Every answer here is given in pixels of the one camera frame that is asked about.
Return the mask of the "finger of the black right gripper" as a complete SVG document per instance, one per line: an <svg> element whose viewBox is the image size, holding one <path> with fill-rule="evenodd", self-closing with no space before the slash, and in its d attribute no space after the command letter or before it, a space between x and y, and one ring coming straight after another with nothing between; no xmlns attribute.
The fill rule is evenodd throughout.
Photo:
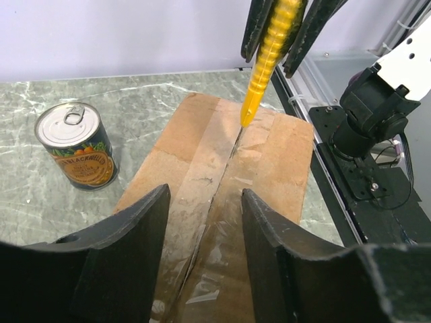
<svg viewBox="0 0 431 323"><path fill-rule="evenodd" d="M240 50L241 57L247 63L251 62L260 44L263 29L267 25L272 7L272 0L251 1Z"/></svg>
<svg viewBox="0 0 431 323"><path fill-rule="evenodd" d="M295 74L326 23L346 3L346 0L315 0L311 3L283 64L286 78Z"/></svg>

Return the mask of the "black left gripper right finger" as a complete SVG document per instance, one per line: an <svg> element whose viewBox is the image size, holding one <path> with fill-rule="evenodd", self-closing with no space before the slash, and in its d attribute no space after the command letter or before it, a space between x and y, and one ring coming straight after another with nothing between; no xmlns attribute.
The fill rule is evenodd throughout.
<svg viewBox="0 0 431 323"><path fill-rule="evenodd" d="M344 248L242 191L257 322L429 322L430 245Z"/></svg>

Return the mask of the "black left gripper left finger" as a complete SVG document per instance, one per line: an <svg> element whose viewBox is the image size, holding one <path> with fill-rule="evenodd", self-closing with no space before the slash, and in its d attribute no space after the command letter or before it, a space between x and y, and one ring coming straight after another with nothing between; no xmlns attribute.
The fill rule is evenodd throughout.
<svg viewBox="0 0 431 323"><path fill-rule="evenodd" d="M53 243L1 244L2 322L148 322L170 189Z"/></svg>

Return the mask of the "yellow utility knife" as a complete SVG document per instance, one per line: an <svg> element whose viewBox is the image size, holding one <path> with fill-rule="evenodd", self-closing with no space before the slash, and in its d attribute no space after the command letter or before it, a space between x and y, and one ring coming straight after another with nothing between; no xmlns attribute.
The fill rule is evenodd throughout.
<svg viewBox="0 0 431 323"><path fill-rule="evenodd" d="M252 58L255 63L240 112L241 127L247 127L253 121L275 66L297 36L307 3L301 0L273 1L267 25Z"/></svg>

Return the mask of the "brown cardboard express box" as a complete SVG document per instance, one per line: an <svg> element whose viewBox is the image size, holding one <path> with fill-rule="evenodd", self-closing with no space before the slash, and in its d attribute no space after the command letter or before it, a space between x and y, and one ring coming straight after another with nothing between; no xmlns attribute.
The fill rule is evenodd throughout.
<svg viewBox="0 0 431 323"><path fill-rule="evenodd" d="M200 93L178 106L117 203L160 184L171 191L152 322L253 322L241 196L257 193L299 223L312 126L260 108L245 129L240 104Z"/></svg>

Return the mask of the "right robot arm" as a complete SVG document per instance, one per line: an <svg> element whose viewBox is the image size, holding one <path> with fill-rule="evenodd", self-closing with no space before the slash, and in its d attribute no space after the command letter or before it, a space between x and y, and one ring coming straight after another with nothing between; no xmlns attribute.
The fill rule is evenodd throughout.
<svg viewBox="0 0 431 323"><path fill-rule="evenodd" d="M240 113L254 119L278 63L291 77L342 1L253 1L241 55L253 62ZM333 165L358 167L366 191L385 192L365 158L377 143L403 135L407 115L430 91L423 22L410 37L356 75L343 92L345 118L323 144ZM406 233L396 244L344 248L280 215L250 189L242 191L242 230L257 322L429 322L430 245Z"/></svg>

